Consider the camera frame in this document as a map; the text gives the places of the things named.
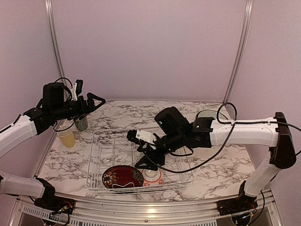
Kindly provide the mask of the white and pink bowl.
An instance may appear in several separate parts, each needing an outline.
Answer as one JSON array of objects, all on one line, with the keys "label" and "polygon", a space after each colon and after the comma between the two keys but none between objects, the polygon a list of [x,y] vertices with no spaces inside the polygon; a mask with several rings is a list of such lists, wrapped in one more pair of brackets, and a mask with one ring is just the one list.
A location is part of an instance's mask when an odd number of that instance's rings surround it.
[{"label": "white and pink bowl", "polygon": [[164,183],[164,174],[160,169],[157,171],[143,169],[141,173],[143,175],[143,186],[157,186]]}]

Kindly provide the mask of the right aluminium frame post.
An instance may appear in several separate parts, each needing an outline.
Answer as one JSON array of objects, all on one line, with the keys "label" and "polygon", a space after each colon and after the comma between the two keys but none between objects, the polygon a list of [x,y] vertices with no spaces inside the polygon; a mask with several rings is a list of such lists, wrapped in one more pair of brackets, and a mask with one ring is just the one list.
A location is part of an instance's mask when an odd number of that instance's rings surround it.
[{"label": "right aluminium frame post", "polygon": [[239,42],[238,42],[238,48],[237,48],[234,64],[231,70],[230,80],[228,82],[226,92],[222,101],[223,103],[228,102],[230,100],[231,94],[235,86],[236,79],[238,77],[241,60],[243,57],[244,50],[246,48],[247,38],[250,30],[252,10],[253,10],[253,0],[246,0],[242,29],[241,29]]}]

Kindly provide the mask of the pale green ceramic bowl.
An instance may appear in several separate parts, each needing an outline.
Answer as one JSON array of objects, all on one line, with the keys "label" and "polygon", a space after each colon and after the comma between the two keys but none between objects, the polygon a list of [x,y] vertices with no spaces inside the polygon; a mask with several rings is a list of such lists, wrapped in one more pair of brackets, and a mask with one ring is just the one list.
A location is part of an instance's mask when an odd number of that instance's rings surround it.
[{"label": "pale green ceramic bowl", "polygon": [[139,160],[140,160],[143,156],[144,156],[144,153],[141,152],[141,153],[139,154]]}]

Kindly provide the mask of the aluminium frame post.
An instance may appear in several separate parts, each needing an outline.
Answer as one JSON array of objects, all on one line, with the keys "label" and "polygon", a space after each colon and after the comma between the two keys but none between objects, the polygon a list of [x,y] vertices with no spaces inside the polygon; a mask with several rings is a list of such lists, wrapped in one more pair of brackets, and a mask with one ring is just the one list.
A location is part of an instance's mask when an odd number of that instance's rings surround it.
[{"label": "aluminium frame post", "polygon": [[235,86],[236,79],[238,77],[241,60],[243,57],[244,50],[246,48],[247,38],[250,30],[252,10],[253,10],[253,0],[246,0],[242,29],[241,29],[239,42],[238,42],[238,48],[237,48],[234,64],[231,70],[230,80],[228,82],[226,92],[222,101],[223,103],[228,102],[230,100],[231,94]]},{"label": "aluminium frame post", "polygon": [[57,34],[55,29],[55,18],[54,18],[52,0],[45,0],[45,7],[46,7],[47,18],[48,18],[50,38],[51,38],[52,48],[55,56],[56,66],[58,69],[59,78],[65,78],[63,63],[60,56]]}]

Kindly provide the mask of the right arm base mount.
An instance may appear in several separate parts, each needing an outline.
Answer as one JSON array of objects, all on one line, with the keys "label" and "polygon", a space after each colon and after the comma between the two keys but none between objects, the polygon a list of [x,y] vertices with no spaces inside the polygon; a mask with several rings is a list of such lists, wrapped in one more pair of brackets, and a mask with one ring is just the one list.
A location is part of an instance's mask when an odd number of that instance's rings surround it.
[{"label": "right arm base mount", "polygon": [[250,209],[257,208],[258,204],[255,197],[236,197],[217,202],[217,209],[221,216],[235,214]]}]

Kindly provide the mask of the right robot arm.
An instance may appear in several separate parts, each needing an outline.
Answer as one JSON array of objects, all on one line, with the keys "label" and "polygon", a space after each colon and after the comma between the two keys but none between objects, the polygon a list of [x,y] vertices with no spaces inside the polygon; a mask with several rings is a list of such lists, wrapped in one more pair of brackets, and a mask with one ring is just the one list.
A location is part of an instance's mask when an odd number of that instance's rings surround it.
[{"label": "right robot arm", "polygon": [[282,112],[274,117],[259,120],[222,120],[216,117],[196,117],[189,122],[179,110],[172,106],[155,116],[155,121],[165,133],[164,136],[145,131],[131,130],[127,139],[137,145],[137,151],[144,156],[135,165],[138,169],[158,170],[165,164],[165,156],[187,147],[221,149],[229,145],[263,145],[269,154],[254,174],[242,183],[239,195],[233,200],[233,207],[243,211],[251,204],[266,184],[283,169],[296,163],[296,152],[289,128],[290,124]]}]

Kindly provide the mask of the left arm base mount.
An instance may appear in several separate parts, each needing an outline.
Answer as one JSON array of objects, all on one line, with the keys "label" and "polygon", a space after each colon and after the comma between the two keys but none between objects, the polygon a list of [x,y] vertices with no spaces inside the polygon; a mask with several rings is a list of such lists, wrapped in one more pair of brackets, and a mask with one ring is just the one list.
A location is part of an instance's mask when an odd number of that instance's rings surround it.
[{"label": "left arm base mount", "polygon": [[50,210],[53,212],[52,214],[68,213],[71,215],[74,209],[74,204],[74,199],[59,197],[56,195],[48,198],[37,198],[34,201],[35,206]]}]

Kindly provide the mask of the yellow mug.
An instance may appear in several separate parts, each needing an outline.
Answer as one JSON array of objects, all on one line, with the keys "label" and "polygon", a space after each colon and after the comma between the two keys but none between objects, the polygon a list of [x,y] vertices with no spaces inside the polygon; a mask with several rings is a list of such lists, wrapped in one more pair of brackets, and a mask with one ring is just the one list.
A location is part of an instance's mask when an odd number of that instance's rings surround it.
[{"label": "yellow mug", "polygon": [[60,126],[57,135],[64,146],[71,148],[75,145],[75,137],[70,127]]}]

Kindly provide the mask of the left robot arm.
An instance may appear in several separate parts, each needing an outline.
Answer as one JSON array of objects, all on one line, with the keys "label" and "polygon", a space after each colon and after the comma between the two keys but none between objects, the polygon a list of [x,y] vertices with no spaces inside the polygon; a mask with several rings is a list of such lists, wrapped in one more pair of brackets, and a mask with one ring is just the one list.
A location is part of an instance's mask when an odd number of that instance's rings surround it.
[{"label": "left robot arm", "polygon": [[[105,99],[92,93],[81,95],[83,80],[76,80],[70,88],[55,81],[44,85],[43,97],[37,106],[18,115],[17,119],[0,131],[0,155],[55,126],[61,120],[81,120],[105,104]],[[48,209],[59,206],[55,188],[41,178],[24,178],[4,171],[0,173],[0,192],[40,198]]]}]

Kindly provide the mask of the left aluminium frame post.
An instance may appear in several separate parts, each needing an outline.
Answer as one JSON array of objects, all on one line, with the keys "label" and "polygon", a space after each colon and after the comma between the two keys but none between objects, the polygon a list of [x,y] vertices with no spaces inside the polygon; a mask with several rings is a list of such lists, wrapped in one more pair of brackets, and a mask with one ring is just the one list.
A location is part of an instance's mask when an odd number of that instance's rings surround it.
[{"label": "left aluminium frame post", "polygon": [[63,63],[60,56],[57,34],[55,29],[55,18],[54,18],[52,0],[45,0],[45,7],[46,7],[47,18],[48,18],[50,38],[51,38],[52,48],[55,56],[56,66],[58,69],[59,78],[65,78]]}]

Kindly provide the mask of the dark red floral plate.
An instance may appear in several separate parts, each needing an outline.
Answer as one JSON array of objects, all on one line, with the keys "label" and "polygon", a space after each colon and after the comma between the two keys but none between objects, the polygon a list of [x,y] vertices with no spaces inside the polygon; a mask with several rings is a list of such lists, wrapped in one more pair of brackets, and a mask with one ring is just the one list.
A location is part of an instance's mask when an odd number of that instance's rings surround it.
[{"label": "dark red floral plate", "polygon": [[108,189],[136,188],[143,186],[144,178],[140,170],[135,167],[117,165],[103,173],[102,183]]}]

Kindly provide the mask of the floral ceramic tumbler cup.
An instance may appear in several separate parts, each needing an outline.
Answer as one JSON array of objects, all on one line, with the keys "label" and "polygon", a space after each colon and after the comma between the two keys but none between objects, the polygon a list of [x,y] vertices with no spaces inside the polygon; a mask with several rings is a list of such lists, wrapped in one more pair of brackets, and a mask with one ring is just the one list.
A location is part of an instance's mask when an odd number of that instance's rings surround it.
[{"label": "floral ceramic tumbler cup", "polygon": [[76,118],[74,120],[75,123],[75,127],[78,131],[85,131],[88,128],[88,121],[87,121],[87,117],[83,117],[83,118]]}]

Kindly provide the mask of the aluminium front frame rail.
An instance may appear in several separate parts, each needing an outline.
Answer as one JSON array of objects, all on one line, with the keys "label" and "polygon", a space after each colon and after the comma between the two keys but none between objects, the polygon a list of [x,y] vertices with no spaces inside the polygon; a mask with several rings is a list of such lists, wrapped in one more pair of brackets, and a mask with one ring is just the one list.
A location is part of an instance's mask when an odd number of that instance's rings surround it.
[{"label": "aluminium front frame rail", "polygon": [[70,215],[51,215],[29,198],[17,198],[8,225],[10,226],[236,226],[253,213],[252,226],[281,226],[275,199],[270,190],[257,198],[258,206],[235,214],[220,215],[218,198],[174,202],[130,201],[129,196],[117,199],[88,198],[69,195],[75,201]]}]

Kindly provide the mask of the light teal plate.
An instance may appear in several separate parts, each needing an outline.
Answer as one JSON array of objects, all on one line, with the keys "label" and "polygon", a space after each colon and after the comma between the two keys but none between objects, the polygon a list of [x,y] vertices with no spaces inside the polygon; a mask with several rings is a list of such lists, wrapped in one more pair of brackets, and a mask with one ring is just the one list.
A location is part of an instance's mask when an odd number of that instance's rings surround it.
[{"label": "light teal plate", "polygon": [[228,120],[228,117],[223,113],[210,109],[202,110],[196,114],[196,119],[201,117],[213,117],[214,119],[218,117],[220,120]]}]

